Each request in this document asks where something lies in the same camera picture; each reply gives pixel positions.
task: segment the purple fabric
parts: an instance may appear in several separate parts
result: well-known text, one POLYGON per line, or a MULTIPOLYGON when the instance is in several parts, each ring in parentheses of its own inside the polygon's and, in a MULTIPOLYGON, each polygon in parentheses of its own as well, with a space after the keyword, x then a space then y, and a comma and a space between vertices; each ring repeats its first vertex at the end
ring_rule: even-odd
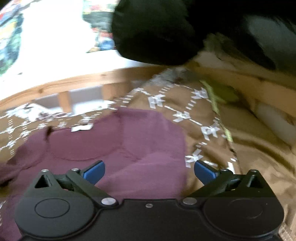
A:
POLYGON ((0 183, 12 179, 3 206, 1 236, 20 238, 13 213, 18 200, 42 169, 63 174, 101 159, 105 176, 96 184, 118 200, 180 198, 186 184, 182 129, 161 113, 120 108, 97 120, 91 130, 47 130, 32 135, 7 165, 0 166, 0 183))

